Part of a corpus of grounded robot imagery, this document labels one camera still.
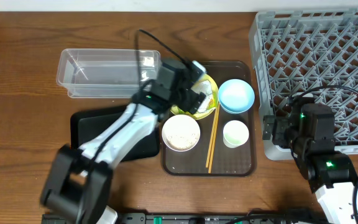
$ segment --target wooden table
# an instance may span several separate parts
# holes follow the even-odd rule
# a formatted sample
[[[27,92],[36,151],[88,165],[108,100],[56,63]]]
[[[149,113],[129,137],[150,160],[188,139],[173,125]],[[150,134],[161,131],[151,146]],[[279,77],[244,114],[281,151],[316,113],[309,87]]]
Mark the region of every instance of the wooden table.
[[[138,28],[195,60],[240,60],[251,67],[254,13],[0,12],[0,223],[40,223],[39,196],[57,149],[70,142],[70,116],[127,100],[71,99],[56,84],[67,48],[132,49]],[[141,37],[142,49],[170,54]],[[257,80],[252,74],[257,93]],[[245,213],[253,208],[321,211],[293,161],[265,157],[255,102],[256,171],[246,178],[176,177],[160,156],[115,170],[110,205],[149,212]],[[352,156],[358,171],[358,156]]]

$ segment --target white wall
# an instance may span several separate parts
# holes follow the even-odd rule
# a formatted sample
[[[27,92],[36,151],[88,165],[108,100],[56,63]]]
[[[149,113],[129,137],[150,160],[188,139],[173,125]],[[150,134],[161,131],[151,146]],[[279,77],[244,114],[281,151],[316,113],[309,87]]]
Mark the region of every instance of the white wall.
[[[249,12],[358,7],[358,0],[0,0],[0,11]]]

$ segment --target plastic bin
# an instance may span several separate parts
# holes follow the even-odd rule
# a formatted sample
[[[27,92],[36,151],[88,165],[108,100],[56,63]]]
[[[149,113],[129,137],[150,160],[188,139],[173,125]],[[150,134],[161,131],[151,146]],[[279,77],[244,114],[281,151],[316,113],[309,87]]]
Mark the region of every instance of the plastic bin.
[[[259,117],[286,116],[292,93],[325,85],[358,90],[358,9],[260,12],[249,32],[260,96]],[[358,154],[358,97],[320,90],[316,103],[335,112],[335,150]],[[269,159],[292,159],[289,149],[264,141]]]
[[[141,82],[156,79],[159,64],[158,51],[140,50]],[[72,98],[130,98],[139,89],[135,50],[65,49],[57,84]]]

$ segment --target dish rack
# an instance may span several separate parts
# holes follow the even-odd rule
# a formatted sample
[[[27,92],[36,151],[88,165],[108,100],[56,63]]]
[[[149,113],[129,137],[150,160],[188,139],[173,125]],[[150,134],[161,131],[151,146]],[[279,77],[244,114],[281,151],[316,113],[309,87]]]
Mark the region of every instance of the dish rack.
[[[249,32],[258,79],[259,117],[287,116],[287,97],[310,88],[342,85],[358,91],[358,9],[260,12]],[[358,96],[346,90],[314,92],[335,112],[335,150],[358,154]],[[264,141],[269,159],[290,150]]]

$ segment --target metal grid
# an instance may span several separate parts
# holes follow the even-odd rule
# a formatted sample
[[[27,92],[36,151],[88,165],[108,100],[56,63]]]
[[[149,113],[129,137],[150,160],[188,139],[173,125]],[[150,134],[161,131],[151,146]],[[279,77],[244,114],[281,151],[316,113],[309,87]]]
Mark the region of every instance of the metal grid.
[[[309,26],[298,21],[292,27],[288,21],[276,21],[260,29],[270,106],[277,115],[289,114],[287,97],[292,93],[326,85],[358,91],[358,17],[329,26],[327,19],[321,22]],[[358,96],[346,90],[320,90],[314,97],[336,113],[338,144],[358,144]]]

